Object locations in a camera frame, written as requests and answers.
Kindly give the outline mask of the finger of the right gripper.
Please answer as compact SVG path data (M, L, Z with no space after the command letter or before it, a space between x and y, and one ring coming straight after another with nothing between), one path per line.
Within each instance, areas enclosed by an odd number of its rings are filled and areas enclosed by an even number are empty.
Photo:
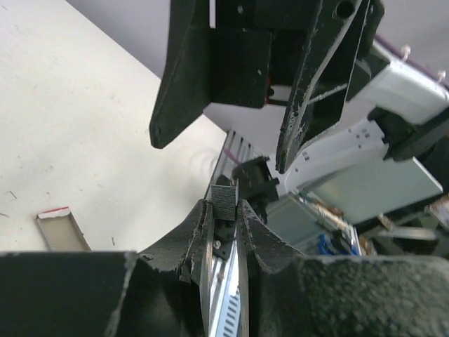
M166 65L149 123L153 147L162 149L210 104L208 1L171 1Z
M355 65L369 54L383 15L381 1L316 2L280 129L279 173L340 120Z

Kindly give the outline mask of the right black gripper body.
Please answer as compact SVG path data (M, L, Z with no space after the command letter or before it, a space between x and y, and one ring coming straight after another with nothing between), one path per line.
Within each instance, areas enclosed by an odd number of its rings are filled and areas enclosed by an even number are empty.
M212 103L284 106L318 1L216 1Z

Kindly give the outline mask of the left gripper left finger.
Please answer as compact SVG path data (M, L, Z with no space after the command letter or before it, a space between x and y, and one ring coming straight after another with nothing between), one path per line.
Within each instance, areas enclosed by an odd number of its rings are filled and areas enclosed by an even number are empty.
M2 336L207 336L213 212L140 253L1 255Z

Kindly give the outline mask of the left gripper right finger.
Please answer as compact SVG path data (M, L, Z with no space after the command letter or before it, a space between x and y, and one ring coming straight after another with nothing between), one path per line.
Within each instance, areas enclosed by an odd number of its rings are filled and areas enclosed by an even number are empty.
M244 336L447 336L448 262L305 256L237 207Z

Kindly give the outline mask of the grey staple strip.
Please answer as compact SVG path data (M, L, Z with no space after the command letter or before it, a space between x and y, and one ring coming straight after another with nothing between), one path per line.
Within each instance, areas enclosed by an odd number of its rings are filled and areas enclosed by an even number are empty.
M213 206L213 217L215 219L235 221L238 200L239 192L237 186L210 186L210 202Z

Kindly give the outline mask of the staple box tray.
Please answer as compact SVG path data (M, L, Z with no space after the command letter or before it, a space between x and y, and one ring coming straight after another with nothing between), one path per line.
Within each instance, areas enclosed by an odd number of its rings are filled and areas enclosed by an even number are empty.
M36 224L49 251L91 251L71 209L67 206L38 213Z

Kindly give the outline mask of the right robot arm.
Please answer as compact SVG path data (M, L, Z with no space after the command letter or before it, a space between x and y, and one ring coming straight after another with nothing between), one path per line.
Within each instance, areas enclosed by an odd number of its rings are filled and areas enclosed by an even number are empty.
M213 103L277 105L279 194L427 152L448 131L448 85L377 35L383 15L381 1L172 1L152 146Z

